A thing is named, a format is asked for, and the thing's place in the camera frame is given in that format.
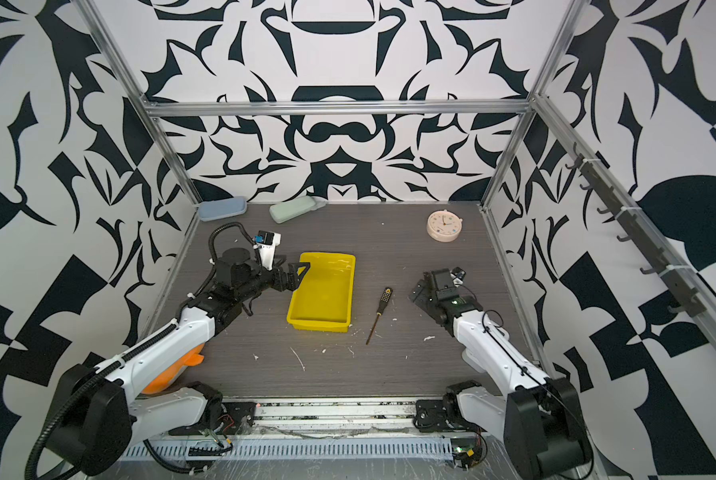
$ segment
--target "orange part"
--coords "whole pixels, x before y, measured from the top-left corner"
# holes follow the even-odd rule
[[[145,395],[152,395],[154,393],[162,392],[174,383],[174,380],[177,379],[184,367],[196,366],[201,363],[203,361],[203,355],[200,355],[199,352],[203,349],[203,345],[204,344],[201,343],[199,346],[185,353],[180,360],[174,362],[173,365],[168,367],[163,371],[163,373],[161,373],[161,375],[150,382],[150,385],[142,390],[142,393]]]

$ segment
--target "screwdriver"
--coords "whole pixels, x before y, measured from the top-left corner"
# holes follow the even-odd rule
[[[376,328],[376,323],[379,321],[379,318],[381,317],[382,313],[385,312],[385,307],[390,302],[390,297],[392,296],[392,288],[387,286],[385,288],[385,291],[382,292],[382,298],[379,299],[379,307],[376,309],[376,320],[374,320],[374,325],[371,327],[371,332],[369,333],[369,338],[366,339],[365,344],[368,345],[369,341],[371,340],[371,335],[374,334],[374,329]]]

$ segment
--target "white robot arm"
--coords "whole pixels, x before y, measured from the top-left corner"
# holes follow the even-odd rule
[[[237,227],[253,247],[230,248],[217,257],[214,239],[219,232]],[[199,363],[203,344],[245,311],[268,288],[296,290],[309,264],[289,264],[275,256],[280,235],[260,231],[251,237],[241,224],[231,222],[209,235],[213,267],[194,295],[182,302],[169,323],[137,345],[100,362],[93,368],[73,366],[59,379],[46,424],[31,450],[25,478],[37,478],[44,447],[70,462],[77,472],[98,475],[109,468],[132,444],[172,428],[192,426],[212,432],[219,426],[222,395],[199,382],[176,392],[147,398],[171,385],[185,366]],[[161,465],[172,472],[190,469]]]
[[[579,397],[567,379],[550,379],[509,342],[483,307],[460,296],[465,272],[425,272],[409,299],[465,346],[462,359],[487,373],[502,397],[479,383],[449,386],[441,402],[447,429],[484,430],[505,443],[507,455],[526,480],[547,478],[592,461]],[[429,412],[417,411],[422,432],[437,431]]]

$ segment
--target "black and white patterned wall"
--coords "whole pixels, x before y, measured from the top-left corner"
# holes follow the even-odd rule
[[[480,200],[516,114],[166,118],[204,200]]]
[[[192,216],[75,7],[0,0],[0,478],[59,376],[137,340]]]
[[[568,0],[98,0],[154,101],[527,96]]]
[[[716,2],[593,0],[550,100],[716,292]],[[610,478],[716,478],[716,351],[537,119],[491,211]]]
[[[525,98],[568,0],[104,0],[152,101]],[[479,200],[512,114],[178,118],[204,200]]]
[[[716,1],[593,1],[548,95],[716,292]]]

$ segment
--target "yellow plastic tray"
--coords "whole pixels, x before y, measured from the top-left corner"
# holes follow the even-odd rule
[[[355,256],[305,252],[310,270],[291,296],[286,321],[298,330],[345,333],[353,309]]]

